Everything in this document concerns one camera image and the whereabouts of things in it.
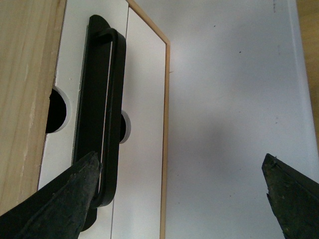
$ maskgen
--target white surface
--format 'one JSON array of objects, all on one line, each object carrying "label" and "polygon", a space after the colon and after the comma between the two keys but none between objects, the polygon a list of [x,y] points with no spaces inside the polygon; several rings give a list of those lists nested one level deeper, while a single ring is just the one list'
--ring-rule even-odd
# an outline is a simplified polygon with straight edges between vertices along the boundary
[{"label": "white surface", "polygon": [[[104,17],[112,28],[126,35],[128,4],[121,0],[68,0],[57,62],[55,86],[63,92],[67,121],[58,132],[48,134],[43,153],[39,188],[71,166],[86,30],[91,15]],[[111,236],[112,206],[98,210],[96,223],[80,239]]]},{"label": "white surface", "polygon": [[122,109],[131,135],[120,144],[112,239],[160,237],[165,44],[130,9]]},{"label": "white surface", "polygon": [[166,239],[280,239],[266,153],[319,181],[294,0],[136,0],[171,40]]}]

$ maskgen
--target black door handle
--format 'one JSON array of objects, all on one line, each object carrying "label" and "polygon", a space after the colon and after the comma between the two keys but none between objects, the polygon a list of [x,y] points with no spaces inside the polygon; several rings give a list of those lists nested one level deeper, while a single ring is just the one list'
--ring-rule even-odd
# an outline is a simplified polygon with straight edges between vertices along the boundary
[{"label": "black door handle", "polygon": [[125,38],[102,17],[91,16],[73,153],[73,161],[91,151],[101,156],[102,172],[90,205],[87,221],[92,216],[93,222],[89,224],[96,219],[96,208],[108,205],[115,195],[125,56]]}]

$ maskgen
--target white wall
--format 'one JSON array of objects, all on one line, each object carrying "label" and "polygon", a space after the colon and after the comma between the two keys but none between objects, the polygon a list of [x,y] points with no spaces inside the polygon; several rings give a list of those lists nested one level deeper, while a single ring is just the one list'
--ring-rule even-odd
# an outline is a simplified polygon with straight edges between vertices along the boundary
[{"label": "white wall", "polygon": [[171,40],[166,238],[284,238],[266,153],[319,181],[295,1],[136,2]]}]

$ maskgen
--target white cabinet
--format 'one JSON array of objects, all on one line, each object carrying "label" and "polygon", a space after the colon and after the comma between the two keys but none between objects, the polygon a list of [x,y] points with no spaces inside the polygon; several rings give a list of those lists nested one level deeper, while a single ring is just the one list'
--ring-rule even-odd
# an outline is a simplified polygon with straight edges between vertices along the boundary
[{"label": "white cabinet", "polygon": [[122,109],[131,135],[120,145],[113,239],[159,238],[165,44],[129,10]]},{"label": "white cabinet", "polygon": [[166,43],[124,0],[67,2],[54,84],[67,117],[46,136],[39,188],[71,165],[86,30],[94,14],[127,39],[122,110],[131,133],[120,145],[115,200],[98,209],[95,224],[79,238],[160,238]]}]

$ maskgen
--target circular hole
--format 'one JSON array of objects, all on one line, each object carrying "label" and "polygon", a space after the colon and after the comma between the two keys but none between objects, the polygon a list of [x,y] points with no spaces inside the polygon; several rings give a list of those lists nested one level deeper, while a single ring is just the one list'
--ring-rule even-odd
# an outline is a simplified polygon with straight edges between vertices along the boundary
[{"label": "circular hole", "polygon": [[131,121],[125,111],[121,113],[120,143],[126,142],[131,134]]},{"label": "circular hole", "polygon": [[125,133],[126,133],[126,122],[125,122],[124,116],[121,114],[120,142],[122,142],[122,140],[124,139]]},{"label": "circular hole", "polygon": [[57,131],[63,125],[65,118],[66,104],[64,99],[55,89],[52,89],[45,133]]}]

